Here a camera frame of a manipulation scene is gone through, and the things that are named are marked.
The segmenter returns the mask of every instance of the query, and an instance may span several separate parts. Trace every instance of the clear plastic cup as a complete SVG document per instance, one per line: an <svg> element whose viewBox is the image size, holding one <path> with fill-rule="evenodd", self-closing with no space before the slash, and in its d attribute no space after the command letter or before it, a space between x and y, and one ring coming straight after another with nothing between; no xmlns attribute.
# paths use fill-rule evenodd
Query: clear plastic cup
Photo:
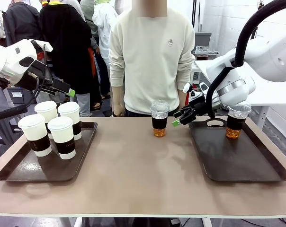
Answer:
<svg viewBox="0 0 286 227"><path fill-rule="evenodd" d="M251 105L244 101L234 106L228 106L227 130L226 136L231 139L237 139L245 124L248 114L251 113Z"/></svg>
<svg viewBox="0 0 286 227"><path fill-rule="evenodd" d="M31 149L38 157L44 157L52 152L42 115L33 114L23 117L18 122L18 127L22 129Z"/></svg>
<svg viewBox="0 0 286 227"><path fill-rule="evenodd" d="M79 140L82 137L79 109L80 107L76 102L67 102L58 108L60 116L70 117L72 119L75 140Z"/></svg>
<svg viewBox="0 0 286 227"><path fill-rule="evenodd" d="M53 136L47 128L47 124L50 122L51 119L58 117L57 103L55 103L54 101L46 101L39 103L35 106L35 111L45 118L45 125L48 132L48 137L52 139Z"/></svg>
<svg viewBox="0 0 286 227"><path fill-rule="evenodd" d="M73 121L70 117L56 117L48 123L60 158L71 159L76 155L75 139L72 131Z"/></svg>
<svg viewBox="0 0 286 227"><path fill-rule="evenodd" d="M157 100L152 103L150 110L152 113L152 127L154 136L165 136L170 105L163 100Z"/></svg>

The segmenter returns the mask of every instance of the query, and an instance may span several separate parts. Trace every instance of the tray handle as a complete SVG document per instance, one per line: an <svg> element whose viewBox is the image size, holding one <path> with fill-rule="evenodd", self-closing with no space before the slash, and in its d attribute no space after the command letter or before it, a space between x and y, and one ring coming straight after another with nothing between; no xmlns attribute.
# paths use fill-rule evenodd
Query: tray handle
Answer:
<svg viewBox="0 0 286 227"><path fill-rule="evenodd" d="M210 119L204 121L203 124L205 124L205 126L209 127L209 126L208 126L208 123L209 123L209 122L212 122L212 121L219 121L219 122L222 122L222 123L223 123L223 127L227 126L227 121L224 120L224 119L221 119L221 118L210 118ZM217 126L217 127L222 127L221 125L213 125L213 126L211 126L211 127L215 127L215 126Z"/></svg>

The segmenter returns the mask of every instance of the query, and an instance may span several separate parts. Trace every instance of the beige table surface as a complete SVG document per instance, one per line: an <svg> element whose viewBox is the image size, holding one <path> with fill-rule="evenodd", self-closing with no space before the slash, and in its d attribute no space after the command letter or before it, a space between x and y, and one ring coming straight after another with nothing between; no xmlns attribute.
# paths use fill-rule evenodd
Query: beige table surface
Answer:
<svg viewBox="0 0 286 227"><path fill-rule="evenodd" d="M0 214L17 216L286 217L286 182L216 183L205 176L188 126L152 135L150 118L84 118L98 131L78 177L66 183L0 182ZM286 157L250 120L286 168ZM0 170L26 142L1 158Z"/></svg>

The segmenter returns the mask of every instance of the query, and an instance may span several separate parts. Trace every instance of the white paper cup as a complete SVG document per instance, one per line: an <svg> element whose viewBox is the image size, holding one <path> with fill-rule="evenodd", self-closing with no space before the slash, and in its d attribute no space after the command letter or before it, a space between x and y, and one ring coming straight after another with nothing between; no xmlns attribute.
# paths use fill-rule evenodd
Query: white paper cup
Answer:
<svg viewBox="0 0 286 227"><path fill-rule="evenodd" d="M35 111L45 118L45 125L48 132L48 137L53 139L52 134L47 128L47 124L51 119L58 117L57 104L54 101L46 101L35 106Z"/></svg>
<svg viewBox="0 0 286 227"><path fill-rule="evenodd" d="M40 114L29 115L18 122L27 138L31 149L38 157L44 157L52 152L45 126L45 119Z"/></svg>
<svg viewBox="0 0 286 227"><path fill-rule="evenodd" d="M76 155L72 124L70 117L56 117L47 125L62 159L71 159Z"/></svg>
<svg viewBox="0 0 286 227"><path fill-rule="evenodd" d="M75 140L79 140L82 137L79 109L80 107L76 102L67 102L58 108L60 116L66 116L72 119L72 128Z"/></svg>

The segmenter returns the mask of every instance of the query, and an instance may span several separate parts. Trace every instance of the black jacket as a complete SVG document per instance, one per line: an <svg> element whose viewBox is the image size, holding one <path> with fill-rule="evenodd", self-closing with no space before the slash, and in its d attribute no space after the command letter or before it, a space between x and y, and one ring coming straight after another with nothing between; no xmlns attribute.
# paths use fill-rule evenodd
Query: black jacket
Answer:
<svg viewBox="0 0 286 227"><path fill-rule="evenodd" d="M22 39L44 40L39 25L39 13L32 6L17 2L8 8L3 20L7 46Z"/></svg>
<svg viewBox="0 0 286 227"><path fill-rule="evenodd" d="M64 4L43 7L40 23L46 41L54 48L51 57L55 75L70 84L76 94L90 93L90 27L74 7Z"/></svg>

